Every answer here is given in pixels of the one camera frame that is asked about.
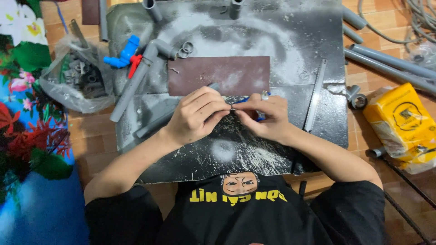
pink flower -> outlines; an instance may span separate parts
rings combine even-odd
[[[14,78],[12,79],[11,91],[22,92],[28,88],[28,83],[25,79]]]
[[[32,76],[32,73],[24,71],[23,69],[20,69],[20,77],[29,83],[29,87],[32,83],[35,83],[35,78]]]
[[[32,102],[30,101],[29,98],[27,98],[27,99],[23,99],[23,107],[24,107],[25,109],[28,109],[29,111],[32,110]]]

person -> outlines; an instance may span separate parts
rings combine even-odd
[[[212,132],[235,109],[253,134],[297,149],[335,183],[310,206],[282,176],[228,173],[179,183],[165,221],[140,174]],[[375,169],[353,153],[288,122],[287,100],[253,94],[228,105],[202,87],[182,98],[169,123],[116,158],[86,186],[91,244],[384,244],[384,192]],[[266,119],[256,121],[256,110]]]

cartoon face print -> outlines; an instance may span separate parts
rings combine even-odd
[[[231,197],[250,194],[257,190],[259,179],[253,172],[221,175],[222,190]]]

blue water valve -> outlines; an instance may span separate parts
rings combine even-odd
[[[139,37],[132,35],[127,39],[127,44],[120,53],[120,57],[104,57],[103,62],[111,66],[115,66],[118,69],[126,67],[130,64],[130,58],[135,54],[136,49],[139,46]]]

black t-shirt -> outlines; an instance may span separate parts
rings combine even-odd
[[[86,205],[91,244],[385,244],[384,194],[368,181],[335,183],[311,205],[281,176],[233,173],[179,183],[162,222],[141,186]]]

